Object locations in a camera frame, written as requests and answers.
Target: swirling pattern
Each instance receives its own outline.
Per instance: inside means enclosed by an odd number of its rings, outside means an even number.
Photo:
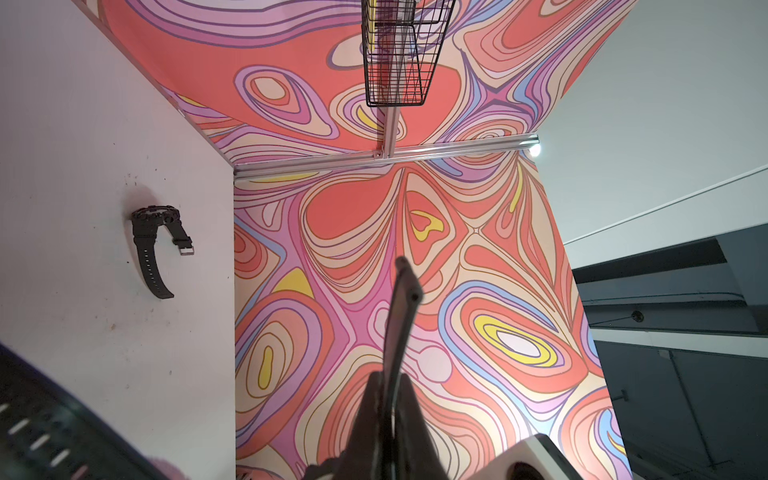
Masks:
[[[636,1],[456,2],[425,106],[401,110],[399,145],[535,131]],[[382,115],[364,101],[358,1],[98,5],[236,164],[369,151],[382,139]],[[238,127],[263,134],[241,134],[233,153],[222,129]]]
[[[312,31],[360,23],[360,3],[351,0],[126,2],[147,22],[175,37],[222,47],[268,47]]]
[[[278,125],[313,137],[339,136],[339,129],[317,93],[290,71],[245,67],[237,72],[235,86],[248,106]]]
[[[456,2],[399,145],[534,131],[636,0]],[[89,2],[233,164],[369,151],[358,0]],[[533,164],[471,155],[240,183],[237,464],[338,455],[380,363],[392,263],[424,287],[404,370],[451,478],[536,432],[586,479],[631,477]]]
[[[367,376],[380,369],[392,263],[406,255],[425,299],[403,369],[450,478],[536,432],[585,478],[631,478],[525,157],[254,180],[235,198],[244,472],[300,478],[345,448]]]

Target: black wire basket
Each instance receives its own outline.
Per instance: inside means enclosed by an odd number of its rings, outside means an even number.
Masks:
[[[455,0],[362,0],[370,107],[423,105]]]

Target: black watch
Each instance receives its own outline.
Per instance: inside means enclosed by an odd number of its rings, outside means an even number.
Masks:
[[[157,228],[165,225],[174,238],[174,245],[179,247],[179,253],[194,255],[192,239],[181,226],[179,210],[170,205],[164,207],[150,205],[133,212],[131,223],[134,225],[134,243],[136,243],[136,250],[139,254],[139,264],[141,265],[141,273],[144,275],[144,282],[147,283],[149,290],[157,298],[174,298],[157,270],[154,242],[157,239]]]

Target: aluminum rail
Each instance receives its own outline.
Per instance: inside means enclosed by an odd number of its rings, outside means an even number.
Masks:
[[[510,135],[508,137],[450,142],[445,144],[396,147],[392,149],[392,155],[389,157],[386,157],[383,151],[362,151],[345,154],[316,155],[314,157],[257,161],[250,164],[235,165],[235,181],[325,170],[378,167],[381,165],[397,164],[407,161],[425,161],[435,160],[437,158],[465,157],[468,155],[527,150],[538,143],[538,134],[532,133]]]

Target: ceiling light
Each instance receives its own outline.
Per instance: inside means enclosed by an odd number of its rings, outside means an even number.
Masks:
[[[538,157],[538,155],[541,153],[541,144],[536,144],[533,147],[528,149],[528,155],[531,157]]]

